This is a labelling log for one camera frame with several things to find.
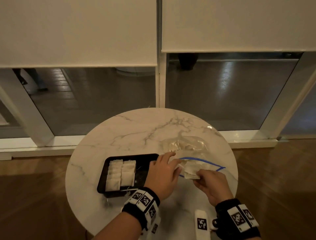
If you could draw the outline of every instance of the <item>white controller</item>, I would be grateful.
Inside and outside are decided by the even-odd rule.
[[[195,236],[197,240],[211,240],[209,219],[205,211],[195,210],[194,212]]]

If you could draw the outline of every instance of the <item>wooden floor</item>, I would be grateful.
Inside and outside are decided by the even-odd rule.
[[[234,154],[237,197],[258,220],[262,238],[315,239],[316,139]],[[69,158],[0,161],[0,239],[85,239],[65,193]]]

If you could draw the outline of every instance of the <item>person's leg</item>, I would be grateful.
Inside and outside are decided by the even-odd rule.
[[[20,68],[12,68],[13,72],[15,73],[16,77],[20,81],[22,85],[26,85],[27,81],[21,76],[21,69]]]
[[[34,82],[39,87],[39,91],[46,91],[48,90],[44,81],[40,78],[35,68],[24,68],[24,70],[33,78]]]

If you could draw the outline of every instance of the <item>black tray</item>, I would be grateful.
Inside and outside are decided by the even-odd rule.
[[[129,155],[129,156],[115,156],[115,157],[108,157],[103,165],[103,169],[101,172],[100,180],[98,183],[97,191],[98,193],[104,194],[107,198],[114,198],[114,197],[122,197],[126,195],[126,190],[131,189],[131,192],[136,191],[139,187],[143,187],[146,181],[149,163],[151,161],[156,161],[158,158],[158,154],[142,154],[142,155]],[[134,186],[124,186],[120,187],[119,191],[105,191],[106,186],[106,178],[107,178],[107,171],[109,169],[110,161],[116,159],[123,159],[123,161],[128,160],[136,160],[136,171],[135,171],[135,183]]]

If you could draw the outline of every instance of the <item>left hand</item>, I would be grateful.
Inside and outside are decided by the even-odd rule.
[[[180,159],[173,159],[168,163],[169,158],[175,154],[175,152],[169,152],[160,155],[157,161],[151,161],[149,164],[144,187],[148,187],[154,191],[160,201],[172,194],[182,170],[180,167],[175,169],[176,166],[181,163]]]

